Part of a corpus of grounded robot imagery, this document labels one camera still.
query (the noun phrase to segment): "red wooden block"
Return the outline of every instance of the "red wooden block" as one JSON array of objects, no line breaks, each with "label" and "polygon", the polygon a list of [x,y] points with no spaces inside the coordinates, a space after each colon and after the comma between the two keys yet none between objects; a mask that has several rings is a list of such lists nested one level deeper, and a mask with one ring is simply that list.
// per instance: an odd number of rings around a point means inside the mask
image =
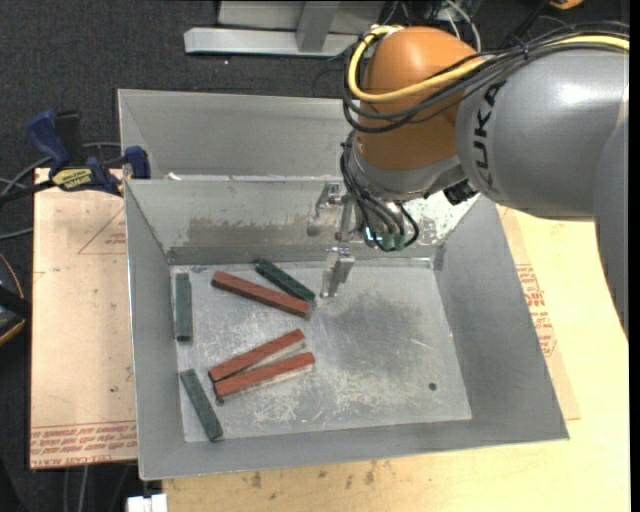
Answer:
[{"label": "red wooden block", "polygon": [[315,363],[311,352],[284,359],[270,366],[256,368],[248,372],[239,373],[228,379],[214,382],[213,389],[219,399],[225,398],[238,391],[259,386],[276,379],[291,376],[294,372],[310,367]]},{"label": "red wooden block", "polygon": [[259,347],[249,350],[244,354],[235,356],[222,364],[214,366],[209,370],[209,377],[213,382],[222,380],[234,373],[246,370],[250,366],[264,363],[267,360],[282,355],[284,351],[291,351],[302,344],[304,334],[300,329],[288,332],[279,338],[268,341]]},{"label": "red wooden block", "polygon": [[213,275],[211,284],[216,288],[227,290],[241,297],[255,300],[261,304],[291,313],[292,315],[306,318],[309,314],[309,303],[304,300],[272,290],[271,288],[266,288],[220,270]]}]

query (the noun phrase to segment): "green wooden block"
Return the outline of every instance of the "green wooden block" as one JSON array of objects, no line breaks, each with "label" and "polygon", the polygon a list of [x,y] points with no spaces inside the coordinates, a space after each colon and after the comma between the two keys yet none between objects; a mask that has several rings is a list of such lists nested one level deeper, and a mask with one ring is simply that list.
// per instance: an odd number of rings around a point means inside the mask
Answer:
[{"label": "green wooden block", "polygon": [[309,288],[268,260],[260,258],[256,261],[256,272],[266,277],[269,281],[289,295],[306,300],[307,302],[313,302],[316,298],[316,294],[309,290]]},{"label": "green wooden block", "polygon": [[176,340],[191,341],[193,313],[191,307],[191,281],[189,274],[176,274]]},{"label": "green wooden block", "polygon": [[207,432],[207,437],[210,441],[215,441],[222,436],[222,425],[220,425],[220,421],[218,421],[218,417],[213,411],[211,402],[209,402],[195,370],[193,368],[189,368],[188,370],[181,372],[180,380],[182,380],[182,383],[187,390],[187,394],[191,399],[191,403],[198,413],[200,422]]}]

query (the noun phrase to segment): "black carpet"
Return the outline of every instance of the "black carpet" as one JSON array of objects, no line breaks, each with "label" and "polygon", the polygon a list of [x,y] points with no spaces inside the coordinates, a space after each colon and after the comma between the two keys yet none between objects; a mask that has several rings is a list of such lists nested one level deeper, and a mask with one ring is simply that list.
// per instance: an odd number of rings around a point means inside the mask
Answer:
[{"label": "black carpet", "polygon": [[[418,8],[415,4],[420,4],[406,3]],[[476,16],[484,46],[496,48],[537,3],[484,0]],[[547,8],[543,14],[566,23],[628,23],[629,4],[630,0],[585,0],[571,11]],[[212,25],[215,11],[211,1],[0,1],[0,177],[12,178],[42,157],[29,143],[25,127],[45,109],[79,110],[86,142],[118,141],[116,92],[120,88],[339,96],[341,75],[326,72],[323,59],[186,56],[183,33]],[[557,20],[540,18],[529,35],[556,26]],[[340,69],[340,63],[330,64],[329,69]],[[30,199],[11,203],[0,212],[0,237],[32,222]],[[0,253],[30,297],[31,236],[0,240]],[[16,510],[18,500],[26,510],[62,510],[65,480],[69,507],[75,510],[82,469],[67,474],[32,472],[26,465],[29,352],[28,329],[0,347],[0,512]],[[2,466],[16,496],[11,496]],[[91,467],[86,509],[108,510],[119,485],[123,495],[140,494],[144,489],[136,474],[135,467]]]}]

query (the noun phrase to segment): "rectangular block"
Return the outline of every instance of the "rectangular block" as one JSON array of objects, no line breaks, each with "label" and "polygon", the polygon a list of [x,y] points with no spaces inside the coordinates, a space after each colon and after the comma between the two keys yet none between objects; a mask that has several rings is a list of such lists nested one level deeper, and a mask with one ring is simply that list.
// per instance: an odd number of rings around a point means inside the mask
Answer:
[{"label": "rectangular block", "polygon": [[191,399],[191,403],[198,413],[202,426],[207,432],[207,437],[210,441],[215,441],[222,436],[222,425],[220,425],[218,417],[213,411],[211,402],[209,402],[195,370],[193,368],[189,368],[188,370],[181,372],[180,380],[182,380],[182,383],[187,390],[187,394]]},{"label": "rectangular block", "polygon": [[211,284],[216,288],[235,293],[241,297],[255,300],[266,306],[279,309],[292,315],[306,318],[309,314],[309,303],[286,293],[266,288],[241,277],[217,271]]},{"label": "rectangular block", "polygon": [[176,274],[176,340],[191,341],[193,315],[191,308],[191,281],[189,274]]},{"label": "rectangular block", "polygon": [[258,363],[265,363],[274,357],[282,355],[285,351],[295,350],[302,345],[302,340],[304,340],[304,334],[300,329],[288,332],[253,350],[249,350],[244,354],[240,354],[222,364],[214,366],[209,370],[209,377],[213,382],[216,382],[234,373],[246,370]]},{"label": "rectangular block", "polygon": [[316,294],[309,290],[309,288],[264,258],[256,261],[256,272],[266,277],[289,295],[306,300],[307,302],[313,302],[316,299]]},{"label": "rectangular block", "polygon": [[300,370],[309,368],[315,363],[311,352],[284,359],[270,366],[256,368],[240,373],[228,379],[214,382],[213,389],[218,398],[225,398],[233,393],[290,377]]}]

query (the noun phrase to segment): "clamp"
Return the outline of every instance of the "clamp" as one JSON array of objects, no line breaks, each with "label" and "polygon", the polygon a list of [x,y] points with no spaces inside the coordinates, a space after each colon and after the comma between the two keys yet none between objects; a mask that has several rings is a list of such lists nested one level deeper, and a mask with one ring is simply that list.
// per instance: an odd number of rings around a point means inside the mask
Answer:
[{"label": "clamp", "polygon": [[58,186],[67,192],[89,189],[122,195],[123,180],[111,174],[109,166],[127,166],[123,179],[148,179],[151,176],[147,154],[140,146],[128,147],[122,157],[105,163],[92,155],[86,157],[86,149],[90,145],[81,142],[77,112],[63,112],[55,116],[52,110],[41,112],[27,125],[27,135],[40,151],[53,160],[48,186]]}]

